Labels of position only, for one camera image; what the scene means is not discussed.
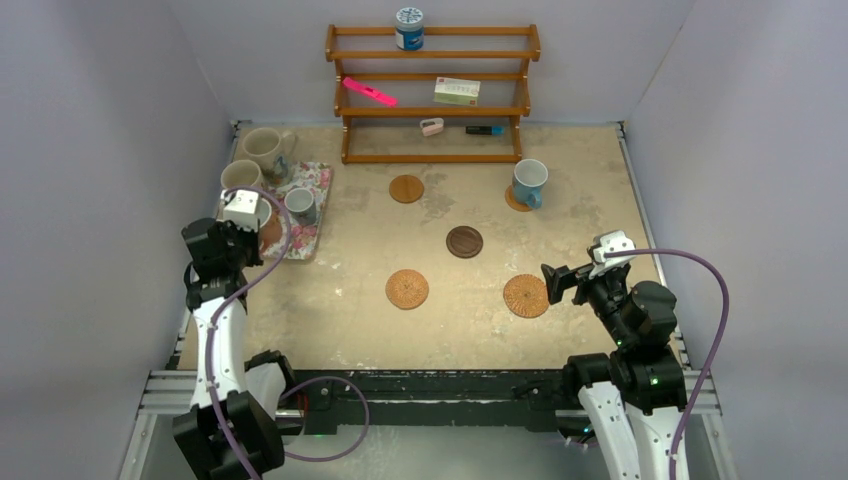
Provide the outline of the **blue mug white inside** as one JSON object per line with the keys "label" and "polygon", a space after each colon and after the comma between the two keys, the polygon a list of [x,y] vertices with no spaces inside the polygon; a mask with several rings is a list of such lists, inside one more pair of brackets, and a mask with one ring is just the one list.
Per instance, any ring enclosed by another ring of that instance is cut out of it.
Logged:
{"label": "blue mug white inside", "polygon": [[530,209],[542,207],[542,189],[549,178],[547,167],[536,159],[523,159],[513,170],[512,194],[514,200]]}

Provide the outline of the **brown orange mug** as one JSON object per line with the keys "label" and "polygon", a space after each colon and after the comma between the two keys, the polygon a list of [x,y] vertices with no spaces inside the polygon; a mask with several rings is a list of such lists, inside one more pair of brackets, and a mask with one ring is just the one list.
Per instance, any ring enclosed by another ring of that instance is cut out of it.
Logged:
{"label": "brown orange mug", "polygon": [[259,219],[259,251],[262,256],[265,256],[268,249],[282,238],[283,228],[278,210],[264,198],[259,199],[257,215]]}

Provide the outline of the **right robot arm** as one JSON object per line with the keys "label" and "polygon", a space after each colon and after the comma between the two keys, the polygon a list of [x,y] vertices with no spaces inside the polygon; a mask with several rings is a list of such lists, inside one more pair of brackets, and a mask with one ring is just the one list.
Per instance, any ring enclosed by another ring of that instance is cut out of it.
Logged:
{"label": "right robot arm", "polygon": [[590,306],[615,344],[609,354],[568,358],[563,397],[588,415],[611,478],[687,479],[685,436],[677,431],[685,376],[670,346],[677,299],[655,281],[628,285],[629,264],[592,270],[541,267],[549,303],[573,290],[573,304]]}

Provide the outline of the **small grey mug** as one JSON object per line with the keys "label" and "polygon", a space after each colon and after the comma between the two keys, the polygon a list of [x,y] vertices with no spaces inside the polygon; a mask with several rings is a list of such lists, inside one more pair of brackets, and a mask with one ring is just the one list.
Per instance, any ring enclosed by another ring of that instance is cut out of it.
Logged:
{"label": "small grey mug", "polygon": [[284,198],[284,206],[299,225],[315,225],[318,219],[314,194],[308,188],[298,187],[290,190]]}

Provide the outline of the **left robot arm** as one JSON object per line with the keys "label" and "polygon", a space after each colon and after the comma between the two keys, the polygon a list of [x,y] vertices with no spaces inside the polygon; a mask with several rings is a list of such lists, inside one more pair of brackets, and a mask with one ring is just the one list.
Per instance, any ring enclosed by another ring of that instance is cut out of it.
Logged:
{"label": "left robot arm", "polygon": [[259,238],[232,221],[202,218],[182,230],[191,255],[184,283],[197,330],[198,367],[173,437],[199,479],[259,479],[284,463],[277,409],[297,399],[298,382],[278,351],[246,360],[244,268],[259,266]]}

